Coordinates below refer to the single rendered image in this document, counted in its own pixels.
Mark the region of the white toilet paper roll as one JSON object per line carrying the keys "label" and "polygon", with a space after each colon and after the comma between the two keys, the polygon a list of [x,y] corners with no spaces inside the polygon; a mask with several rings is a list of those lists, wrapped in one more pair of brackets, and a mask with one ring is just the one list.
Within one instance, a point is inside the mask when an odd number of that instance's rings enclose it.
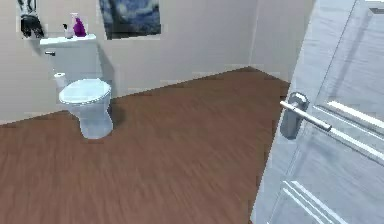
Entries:
{"label": "white toilet paper roll", "polygon": [[56,89],[58,92],[62,91],[68,84],[66,79],[66,74],[62,72],[56,73],[54,75],[54,80],[55,80]]}

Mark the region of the purple spray bottle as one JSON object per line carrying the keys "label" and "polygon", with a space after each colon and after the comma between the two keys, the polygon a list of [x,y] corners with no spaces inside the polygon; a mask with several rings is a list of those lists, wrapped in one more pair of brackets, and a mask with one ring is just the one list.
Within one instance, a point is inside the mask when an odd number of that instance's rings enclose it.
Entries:
{"label": "purple spray bottle", "polygon": [[83,25],[82,20],[78,16],[77,13],[72,13],[72,19],[73,19],[73,32],[74,35],[77,37],[85,37],[86,36],[86,30]]}

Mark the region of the white room door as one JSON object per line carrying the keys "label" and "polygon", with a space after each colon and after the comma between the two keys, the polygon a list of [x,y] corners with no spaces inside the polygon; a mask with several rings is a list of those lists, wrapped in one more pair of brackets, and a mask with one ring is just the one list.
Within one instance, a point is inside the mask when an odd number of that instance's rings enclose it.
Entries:
{"label": "white room door", "polygon": [[312,0],[285,99],[306,95],[294,140],[280,115],[252,224],[384,224],[384,0]]}

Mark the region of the blue framed wall painting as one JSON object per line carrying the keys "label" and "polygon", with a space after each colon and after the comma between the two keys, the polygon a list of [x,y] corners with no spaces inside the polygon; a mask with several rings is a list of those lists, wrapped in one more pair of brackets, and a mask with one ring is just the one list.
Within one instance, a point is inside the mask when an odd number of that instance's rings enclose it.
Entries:
{"label": "blue framed wall painting", "polygon": [[161,33],[160,0],[99,0],[107,40]]}

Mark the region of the black and white wall picture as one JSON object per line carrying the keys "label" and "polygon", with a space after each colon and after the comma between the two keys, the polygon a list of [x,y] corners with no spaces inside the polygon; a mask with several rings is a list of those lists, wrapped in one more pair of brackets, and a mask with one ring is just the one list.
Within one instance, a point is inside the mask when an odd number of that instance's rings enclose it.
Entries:
{"label": "black and white wall picture", "polygon": [[25,38],[35,35],[37,39],[45,37],[44,29],[37,13],[36,0],[17,0],[20,10],[21,32]]}

